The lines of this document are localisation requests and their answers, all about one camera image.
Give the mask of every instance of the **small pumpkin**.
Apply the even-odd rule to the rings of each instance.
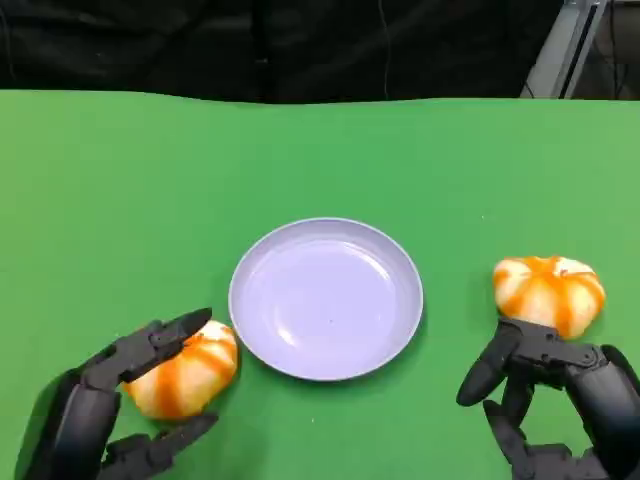
[[[564,338],[582,335],[606,298],[591,267],[558,256],[505,258],[493,286],[504,315],[554,327]]]
[[[214,320],[185,342],[171,360],[124,385],[140,411],[159,420],[200,413],[233,378],[238,349],[233,331]]]

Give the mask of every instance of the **plate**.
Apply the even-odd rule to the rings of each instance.
[[[274,230],[240,260],[229,313],[247,348],[294,377],[345,380],[393,359],[420,323],[420,275],[373,227],[342,218]]]

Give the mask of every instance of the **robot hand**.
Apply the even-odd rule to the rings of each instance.
[[[505,378],[502,403],[485,400]],[[566,390],[593,443],[582,457],[527,444],[520,424],[536,384]],[[615,347],[565,343],[553,328],[501,318],[457,396],[465,407],[482,400],[514,480],[640,480],[640,382]]]
[[[217,416],[193,417],[155,439],[139,434],[107,445],[120,409],[115,389],[175,357],[210,318],[206,308],[166,324],[152,322],[54,380],[36,402],[16,480],[142,480],[171,468],[174,455]]]

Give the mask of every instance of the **table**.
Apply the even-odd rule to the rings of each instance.
[[[482,409],[455,403],[492,335],[505,255],[592,264],[609,298],[587,340],[640,367],[636,104],[2,92],[0,110],[0,478],[54,374],[153,318],[212,305],[228,322],[241,254],[304,217],[355,218],[402,244],[422,274],[422,328],[387,368],[341,384],[245,351],[220,423],[162,478],[508,479]],[[539,390],[524,428],[535,443],[588,443],[554,391]],[[127,399],[114,438],[155,429]]]

